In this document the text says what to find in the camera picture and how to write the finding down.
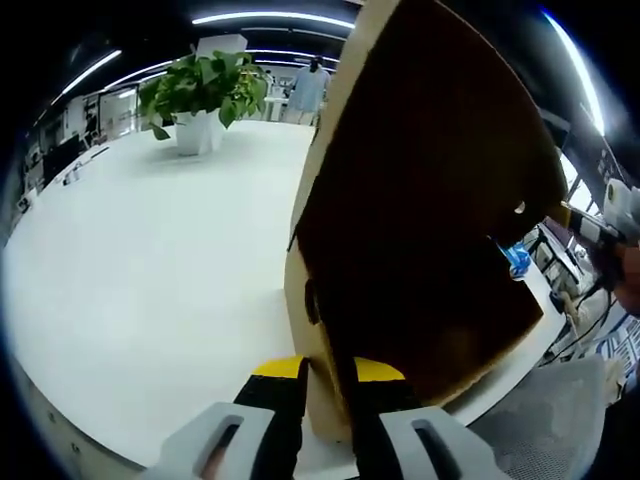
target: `white plant pot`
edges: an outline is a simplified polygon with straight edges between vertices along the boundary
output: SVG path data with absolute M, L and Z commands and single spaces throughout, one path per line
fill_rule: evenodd
M 203 155 L 212 150 L 211 119 L 204 110 L 195 116 L 189 112 L 176 114 L 176 141 L 179 155 Z

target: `white table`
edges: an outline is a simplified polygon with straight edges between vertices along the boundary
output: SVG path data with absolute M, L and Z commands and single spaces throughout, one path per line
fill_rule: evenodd
M 173 140 L 129 135 L 79 181 L 42 192 L 4 252 L 5 313 L 16 358 L 77 428 L 149 466 L 164 438 L 232 401 L 257 365 L 293 354 L 283 270 L 312 136 L 311 127 L 236 122 L 219 152 L 178 158 Z M 526 281 L 545 316 L 451 406 L 465 424 L 562 328 L 539 271 Z M 357 473 L 348 445 L 303 428 L 297 479 Z

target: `ceiling light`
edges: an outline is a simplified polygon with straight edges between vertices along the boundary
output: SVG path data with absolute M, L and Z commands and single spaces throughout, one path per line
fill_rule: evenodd
M 87 68 L 84 72 L 82 72 L 78 78 L 76 78 L 73 82 L 71 82 L 69 85 L 67 85 L 64 90 L 62 90 L 62 93 L 60 95 L 58 95 L 55 100 L 53 102 L 51 102 L 51 105 L 53 105 L 54 103 L 56 103 L 58 100 L 60 100 L 60 97 L 62 97 L 63 95 L 69 93 L 71 91 L 71 89 L 73 89 L 74 87 L 76 87 L 82 80 L 84 80 L 85 78 L 87 78 L 89 75 L 91 75 L 93 72 L 95 72 L 97 69 L 99 69 L 100 67 L 102 67 L 103 65 L 109 63 L 111 60 L 113 60 L 114 58 L 116 58 L 118 55 L 120 55 L 122 53 L 122 50 L 116 50 L 115 52 L 111 52 L 109 55 L 107 55 L 106 57 L 104 57 L 102 60 L 99 60 L 98 62 L 94 63 L 93 65 L 91 65 L 89 68 Z
M 131 90 L 127 90 L 126 92 L 122 92 L 120 95 L 118 95 L 118 98 L 127 98 L 130 97 L 131 95 L 135 95 L 136 94 L 136 90 L 135 88 L 132 88 Z
M 285 62 L 283 60 L 256 60 L 256 63 L 269 63 L 269 64 L 274 64 L 274 65 L 294 65 L 296 67 L 308 67 L 309 66 L 308 63 Z M 336 71 L 335 68 L 327 68 L 327 67 L 322 67 L 322 68 L 324 68 L 328 72 L 335 72 Z
M 293 18 L 298 20 L 309 20 L 312 22 L 328 23 L 331 25 L 337 25 L 338 27 L 344 27 L 352 30 L 355 28 L 353 23 L 343 22 L 342 20 L 336 20 L 335 18 L 322 17 L 320 15 L 311 15 L 308 13 L 296 13 L 296 12 L 236 12 L 236 13 L 223 13 L 221 15 L 211 15 L 209 17 L 196 18 L 193 20 L 194 25 L 202 25 L 203 23 L 220 22 L 223 20 L 235 20 L 238 18 Z
M 307 35 L 317 35 L 318 37 L 331 38 L 333 40 L 338 40 L 340 42 L 346 42 L 347 41 L 346 38 L 337 37 L 335 35 L 329 35 L 328 33 L 312 32 L 311 30 L 298 30 L 297 28 L 294 28 L 293 31 L 295 33 L 306 33 Z
M 130 73 L 129 75 L 127 75 L 126 77 L 122 77 L 120 80 L 116 80 L 113 83 L 110 83 L 109 85 L 107 85 L 106 87 L 104 87 L 102 90 L 110 90 L 111 88 L 115 87 L 116 85 L 125 82 L 127 80 L 129 80 L 130 78 L 133 78 L 137 75 L 140 75 L 141 73 L 144 72 L 148 72 L 149 70 L 153 70 L 154 68 L 160 68 L 160 67 L 164 67 L 165 65 L 169 65 L 170 63 L 173 63 L 174 60 L 168 60 L 166 62 L 162 62 L 162 63 L 158 63 L 157 65 L 151 65 L 150 67 L 147 68 L 143 68 L 142 70 L 138 70 L 137 72 L 133 72 Z
M 600 132 L 600 135 L 604 136 L 604 120 L 602 118 L 602 111 L 600 110 L 600 103 L 598 102 L 598 97 L 596 95 L 596 89 L 591 82 L 591 77 L 589 76 L 589 72 L 587 71 L 583 58 L 580 56 L 580 52 L 578 52 L 578 48 L 573 43 L 573 40 L 571 40 L 571 37 L 569 37 L 567 32 L 565 32 L 565 30 L 553 19 L 551 15 L 544 11 L 542 13 L 547 20 L 549 20 L 549 23 L 551 23 L 551 26 L 560 37 L 564 48 L 567 49 L 569 57 L 573 62 L 573 66 L 578 72 L 578 77 L 580 77 L 580 82 L 582 82 L 582 88 L 584 88 L 584 92 L 587 95 L 591 116 L 593 117 L 593 125 L 596 127 L 596 130 Z
M 148 77 L 141 78 L 141 79 L 140 79 L 140 80 L 138 80 L 136 83 L 144 83 L 144 82 L 146 82 L 147 80 L 151 80 L 152 78 L 159 77 L 160 75 L 164 75 L 165 73 L 167 73 L 167 72 L 166 72 L 166 71 L 164 71 L 164 72 L 154 73 L 153 75 L 149 75 Z
M 289 52 L 287 50 L 256 50 L 256 49 L 251 49 L 251 50 L 245 50 L 245 52 L 247 53 L 273 53 L 276 55 L 293 55 L 296 57 L 307 57 L 307 58 L 315 58 L 318 55 L 313 55 L 311 53 L 301 53 L 301 52 Z M 335 63 L 340 63 L 340 60 L 338 60 L 337 58 L 331 58 L 331 57 L 324 57 L 322 55 L 320 55 L 322 58 L 324 58 L 325 60 L 329 60 L 330 62 L 335 62 Z

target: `ceiling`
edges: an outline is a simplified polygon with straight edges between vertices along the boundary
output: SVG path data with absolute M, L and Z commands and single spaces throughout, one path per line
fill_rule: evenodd
M 345 0 L 129 0 L 109 6 L 86 5 L 78 10 L 64 2 L 20 4 L 14 14 L 20 32 L 7 33 L 11 45 L 7 63 L 13 68 L 10 106 L 15 126 L 29 128 L 62 89 L 77 75 L 114 49 L 122 54 L 79 84 L 69 98 L 103 88 L 141 68 L 189 52 L 201 36 L 241 32 L 249 48 L 292 50 L 339 57 L 349 30 L 335 25 L 292 19 L 242 19 L 194 26 L 194 18 L 237 11 L 292 11 L 354 22 L 359 1 Z M 571 122 L 588 105 L 575 68 L 537 3 L 523 0 L 445 0 L 454 11 L 482 33 L 505 57 L 536 103 Z M 635 57 L 626 45 L 638 12 L 631 2 L 610 0 L 594 6 L 580 2 L 548 0 L 544 4 L 590 59 L 596 91 L 601 97 L 608 124 L 607 140 L 618 160 L 640 178 L 636 156 L 640 117 L 640 70 L 631 65 Z M 312 35 L 313 31 L 321 35 Z M 419 46 L 416 60 L 419 61 Z M 279 55 L 257 58 L 291 60 Z M 64 107 L 62 98 L 51 114 Z

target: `cardboard box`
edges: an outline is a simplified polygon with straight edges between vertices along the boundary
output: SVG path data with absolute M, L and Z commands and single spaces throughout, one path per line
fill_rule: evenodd
M 566 186 L 516 75 L 437 2 L 369 0 L 328 97 L 285 294 L 313 429 L 344 440 L 332 349 L 398 368 L 425 404 L 458 396 L 540 319 L 495 242 L 522 238 Z

